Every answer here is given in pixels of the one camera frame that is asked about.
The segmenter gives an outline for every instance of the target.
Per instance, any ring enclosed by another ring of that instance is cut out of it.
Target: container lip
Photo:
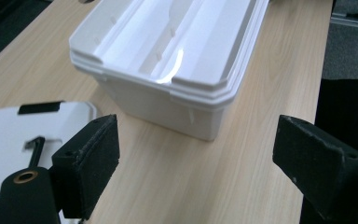
[[[100,17],[101,15],[97,15],[97,13],[100,12],[101,7],[105,7],[103,4],[106,4],[107,2],[108,0],[102,0],[76,28],[69,39],[70,57],[76,68],[92,74],[99,80],[107,80],[108,78],[113,77],[160,91],[166,91],[172,99],[178,103],[195,105],[207,110],[220,109],[234,100],[238,88],[243,82],[247,63],[249,62],[255,39],[268,4],[267,0],[250,0],[250,7],[252,8],[247,9],[251,10],[251,13],[245,24],[245,28],[242,30],[243,37],[236,40],[240,40],[239,45],[233,44],[232,47],[238,48],[234,57],[234,62],[232,63],[232,66],[227,69],[226,74],[221,76],[220,80],[202,82],[203,79],[201,78],[194,80],[191,77],[173,76],[170,81],[158,82],[158,78],[151,78],[141,73],[128,71],[121,67],[114,66],[113,64],[106,64],[103,62],[101,54],[98,53],[97,47],[94,46],[93,48],[88,47],[82,49],[81,45],[78,44],[79,39],[81,39],[80,37],[82,35],[84,36],[84,29],[87,28],[87,26],[84,26],[90,24],[87,20],[90,20],[93,16]],[[139,2],[141,1],[132,0],[128,2],[137,3],[139,6]]]

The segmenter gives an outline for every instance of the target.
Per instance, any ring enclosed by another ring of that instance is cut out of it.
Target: wooden table
[[[117,114],[120,165],[90,223],[298,223],[302,195],[272,162],[280,114],[313,122],[332,0],[272,0],[238,97],[204,142],[124,114],[69,59],[97,4],[55,0],[0,54],[0,107],[91,101]]]

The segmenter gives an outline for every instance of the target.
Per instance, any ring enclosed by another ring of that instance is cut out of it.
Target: white plastic container
[[[234,100],[268,0],[102,0],[72,63],[125,112],[204,140]]]

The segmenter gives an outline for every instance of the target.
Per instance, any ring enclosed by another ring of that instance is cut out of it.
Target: light wood grain
[[[220,134],[204,142],[123,113],[69,60],[96,2],[55,0],[0,54],[0,107],[91,101],[118,116],[120,165],[89,223],[298,223],[302,195],[272,163],[278,117],[313,121],[331,0],[273,0]]]

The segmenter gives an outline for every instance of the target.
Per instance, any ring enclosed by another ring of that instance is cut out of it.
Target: screw hole
[[[26,171],[22,174],[16,175],[16,177],[14,177],[13,182],[16,184],[25,184],[35,179],[37,175],[37,171]]]

